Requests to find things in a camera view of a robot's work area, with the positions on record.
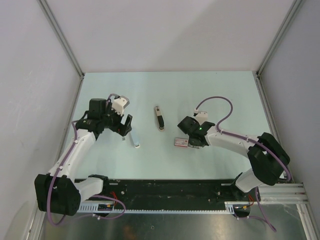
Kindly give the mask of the beige black stapler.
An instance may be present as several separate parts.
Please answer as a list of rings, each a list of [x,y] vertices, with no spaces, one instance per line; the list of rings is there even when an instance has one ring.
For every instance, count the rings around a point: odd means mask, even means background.
[[[163,132],[165,130],[165,122],[162,111],[158,105],[154,107],[155,118],[157,122],[157,128],[159,131]]]

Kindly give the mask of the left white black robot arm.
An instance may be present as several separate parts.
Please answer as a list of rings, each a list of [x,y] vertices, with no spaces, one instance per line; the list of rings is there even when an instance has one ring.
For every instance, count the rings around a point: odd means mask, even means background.
[[[114,99],[92,98],[88,110],[73,121],[74,136],[56,164],[46,174],[38,174],[34,181],[38,209],[48,214],[73,216],[80,204],[96,196],[105,200],[111,188],[106,176],[92,174],[76,182],[76,173],[89,149],[104,130],[125,137],[131,130],[132,116],[124,123],[125,108],[130,101],[125,96],[113,95]]]

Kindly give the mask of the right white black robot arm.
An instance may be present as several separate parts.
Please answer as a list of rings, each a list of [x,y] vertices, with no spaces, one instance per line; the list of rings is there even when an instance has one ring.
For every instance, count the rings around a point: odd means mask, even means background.
[[[186,116],[177,127],[188,135],[193,147],[220,147],[246,157],[250,169],[240,173],[230,188],[231,196],[242,201],[252,189],[266,184],[273,186],[285,172],[291,179],[288,164],[291,159],[279,142],[270,133],[252,137],[231,133],[208,121],[199,123],[195,118]]]

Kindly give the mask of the red white staple box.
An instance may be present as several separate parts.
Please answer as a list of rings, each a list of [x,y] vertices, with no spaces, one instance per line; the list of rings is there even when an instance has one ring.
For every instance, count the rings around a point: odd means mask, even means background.
[[[189,146],[189,140],[187,138],[175,138],[175,147],[187,148]]]

